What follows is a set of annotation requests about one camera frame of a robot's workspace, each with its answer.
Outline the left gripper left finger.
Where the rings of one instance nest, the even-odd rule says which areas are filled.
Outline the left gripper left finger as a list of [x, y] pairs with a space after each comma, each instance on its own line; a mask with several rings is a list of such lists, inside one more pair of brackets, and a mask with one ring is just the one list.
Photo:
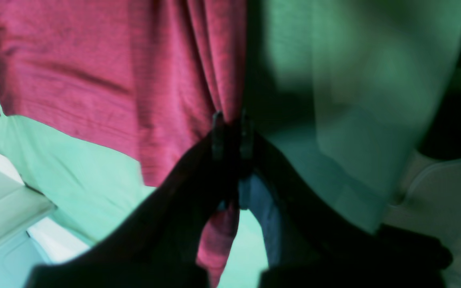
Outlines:
[[238, 135], [215, 113], [211, 132], [112, 234], [65, 264], [36, 266], [25, 287], [208, 288], [196, 258], [213, 213], [238, 204]]

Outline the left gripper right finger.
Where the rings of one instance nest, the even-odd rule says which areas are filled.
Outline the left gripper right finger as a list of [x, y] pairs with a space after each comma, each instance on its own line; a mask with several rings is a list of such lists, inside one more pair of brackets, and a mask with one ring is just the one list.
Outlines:
[[389, 225], [370, 235], [338, 215], [240, 118], [239, 207], [261, 226], [261, 288], [444, 288], [453, 262], [438, 238]]

